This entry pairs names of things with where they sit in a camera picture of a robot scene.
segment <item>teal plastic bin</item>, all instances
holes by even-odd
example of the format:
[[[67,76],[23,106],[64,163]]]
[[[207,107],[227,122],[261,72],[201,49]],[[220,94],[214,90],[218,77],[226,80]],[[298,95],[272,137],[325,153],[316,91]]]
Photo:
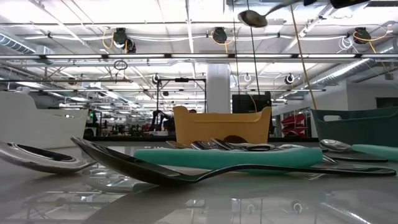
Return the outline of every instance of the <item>teal plastic bin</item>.
[[[362,111],[312,110],[319,140],[398,146],[398,107]],[[337,116],[337,121],[325,121]]]

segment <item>ceiling duct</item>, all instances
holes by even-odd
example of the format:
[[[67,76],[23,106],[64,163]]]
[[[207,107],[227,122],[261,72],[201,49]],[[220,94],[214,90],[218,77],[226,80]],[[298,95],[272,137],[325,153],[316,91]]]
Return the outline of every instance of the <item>ceiling duct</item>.
[[[398,37],[394,37],[379,44],[376,48],[376,52],[379,54],[398,54]],[[363,54],[373,54],[372,50],[369,50]],[[327,70],[317,76],[317,80],[312,82],[312,84],[317,85],[329,85],[332,83],[338,83],[350,76],[359,74],[373,68],[377,65],[375,59],[367,58],[362,60],[357,60],[355,62],[341,64]]]
[[[52,54],[53,51],[48,49],[45,46],[42,45],[32,45],[32,44],[27,44],[24,43],[23,40],[21,40],[20,38],[7,33],[5,30],[0,29],[0,44],[5,46],[5,47],[9,47],[12,50],[15,50],[21,54]],[[36,62],[40,62],[40,63],[45,63],[46,65],[50,65],[53,62],[50,60],[42,60],[42,59],[38,59],[35,60]]]

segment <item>spoon handle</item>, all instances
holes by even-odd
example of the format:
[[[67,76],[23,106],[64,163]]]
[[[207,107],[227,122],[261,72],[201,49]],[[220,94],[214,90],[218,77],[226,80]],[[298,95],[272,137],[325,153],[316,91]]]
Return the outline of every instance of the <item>spoon handle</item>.
[[[299,1],[301,1],[301,0],[289,0],[289,1],[286,1],[286,2],[283,2],[283,3],[280,3],[279,5],[274,6],[270,11],[268,11],[267,14],[264,15],[264,17],[268,16],[269,14],[275,12],[278,9],[282,9],[283,7],[289,6],[291,4],[295,4],[295,3],[299,2]]]
[[[329,169],[329,168],[298,168],[298,167],[287,167],[287,166],[270,166],[270,165],[254,165],[254,164],[243,164],[236,166],[224,167],[217,170],[212,170],[204,174],[197,175],[197,181],[205,180],[210,177],[225,174],[227,172],[246,170],[246,169],[257,169],[257,170],[277,170],[285,172],[304,172],[313,174],[334,174],[334,175],[345,175],[345,176],[393,176],[396,175],[396,171],[392,169],[385,169],[379,167],[370,168],[355,168],[355,169]]]

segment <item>ceiling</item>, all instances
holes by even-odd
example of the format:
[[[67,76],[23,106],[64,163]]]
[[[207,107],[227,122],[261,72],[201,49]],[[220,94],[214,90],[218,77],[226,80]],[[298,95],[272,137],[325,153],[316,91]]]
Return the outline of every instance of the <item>ceiling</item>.
[[[261,3],[250,0],[249,8],[260,14],[265,14],[273,3]],[[236,1],[234,7],[231,1],[214,0],[59,0],[41,1],[44,10],[38,7],[34,0],[0,0],[0,33],[12,35],[18,41],[28,45],[46,46],[55,54],[120,54],[123,49],[114,45],[107,49],[105,45],[111,45],[111,33],[117,27],[125,27],[126,33],[134,41],[138,54],[156,53],[195,53],[195,54],[224,54],[224,53],[253,53],[253,47],[257,54],[278,54],[299,52],[295,40],[294,23],[289,8],[280,9],[267,18],[269,26],[264,28],[250,29],[239,23],[237,15],[239,12],[248,9],[244,1]],[[294,16],[297,29],[300,32],[307,28],[300,41],[302,51],[308,53],[335,54],[339,52],[355,53],[370,50],[368,44],[349,45],[344,50],[341,45],[343,36],[352,34],[355,27],[366,27],[372,37],[385,38],[377,40],[374,45],[384,42],[398,32],[398,9],[396,7],[365,7],[358,5],[339,10],[332,10],[324,1],[318,4],[303,7],[301,4],[294,6]],[[215,27],[224,27],[227,36],[232,40],[227,46],[215,44],[211,38],[211,32]],[[18,54],[8,47],[0,46],[0,54]],[[147,60],[128,60],[136,66],[129,66],[123,75],[134,81],[133,83],[100,83],[101,88],[155,88],[152,84],[154,74],[160,78],[188,77],[205,78],[207,73],[207,61],[177,62],[173,65],[166,65],[164,59],[150,59],[151,66],[147,66]],[[26,67],[28,71],[44,77],[45,69],[34,61],[9,61],[20,66],[24,63],[33,65]],[[230,70],[234,75],[239,76],[241,88],[255,88],[256,69],[254,62],[230,62]],[[294,74],[296,77],[303,75],[302,64],[299,62],[274,63],[258,62],[257,72],[259,73],[260,88],[291,88],[284,83],[284,77]],[[316,77],[319,73],[328,70],[336,65],[335,62],[327,60],[320,63],[306,63],[306,69],[310,78]],[[55,79],[66,79],[76,77],[80,79],[109,79],[114,78],[107,67],[95,65],[90,67],[59,67],[49,66],[47,73]],[[246,81],[244,78],[249,75],[252,79]],[[303,78],[296,79],[294,85],[303,83]],[[57,88],[86,88],[85,86],[70,86],[67,83],[59,83]],[[174,83],[170,82],[168,88],[197,88],[194,82]],[[147,103],[145,108],[152,108],[155,93],[118,93],[128,101],[136,103]],[[103,102],[105,99],[98,98],[95,93],[80,94],[81,97],[92,97],[96,102]],[[170,93],[170,99],[193,99],[203,98],[203,92]],[[185,102],[199,111],[203,109],[203,103],[194,101]]]

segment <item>yellow bin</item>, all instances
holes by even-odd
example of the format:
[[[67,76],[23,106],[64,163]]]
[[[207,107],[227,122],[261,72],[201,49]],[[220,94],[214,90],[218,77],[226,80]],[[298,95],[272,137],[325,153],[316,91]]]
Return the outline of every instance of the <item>yellow bin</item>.
[[[258,113],[218,114],[189,113],[184,106],[173,107],[177,142],[189,145],[193,141],[210,141],[239,136],[248,143],[265,143],[268,140],[271,107]]]

